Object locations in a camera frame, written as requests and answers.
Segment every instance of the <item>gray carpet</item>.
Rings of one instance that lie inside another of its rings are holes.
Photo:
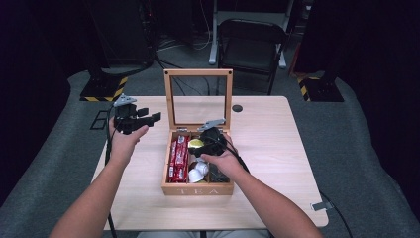
[[[286,51],[287,62],[295,42]],[[201,51],[176,47],[158,56],[182,67],[208,64],[210,47]],[[129,68],[113,68],[124,71]],[[279,69],[273,95],[288,98],[319,188],[337,205],[354,237],[420,237],[420,225],[398,185],[381,168],[371,147],[368,126],[352,90],[340,79],[344,103],[305,102],[295,78]],[[46,237],[57,220],[89,186],[104,143],[104,131],[89,130],[96,113],[109,102],[81,102],[79,93],[89,75],[68,79],[71,94],[44,146],[0,209],[0,237]],[[127,95],[164,95],[161,67],[130,76]],[[234,90],[234,94],[254,94]],[[334,209],[327,211],[326,237],[349,237]],[[119,237],[137,232],[118,231]],[[111,237],[104,232],[104,237]]]

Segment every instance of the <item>person's left hand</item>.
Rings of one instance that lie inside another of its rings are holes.
[[[136,144],[140,138],[144,136],[149,130],[147,125],[139,128],[130,135],[122,134],[116,131],[114,126],[114,118],[109,120],[109,133],[112,140],[111,159],[109,163],[118,163],[124,168],[129,163]]]

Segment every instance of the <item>chair backrest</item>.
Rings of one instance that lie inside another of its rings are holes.
[[[286,39],[282,28],[274,23],[228,19],[220,24],[219,37],[242,38],[280,44]]]

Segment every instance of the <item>person's left arm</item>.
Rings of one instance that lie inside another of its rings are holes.
[[[115,130],[110,120],[110,131]],[[50,237],[100,237],[117,193],[124,169],[139,139],[148,131],[144,126],[131,135],[115,133],[111,158],[87,190],[68,209]]]

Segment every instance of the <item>light wood table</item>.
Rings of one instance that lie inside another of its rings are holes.
[[[160,188],[168,145],[165,96],[136,97],[138,109],[161,112],[141,138],[123,175],[111,213],[117,230],[263,229],[264,224],[237,186],[232,196],[165,196]],[[318,227],[328,224],[290,106],[282,96],[234,96],[231,137],[252,175],[286,195]],[[94,177],[103,169],[105,148]]]

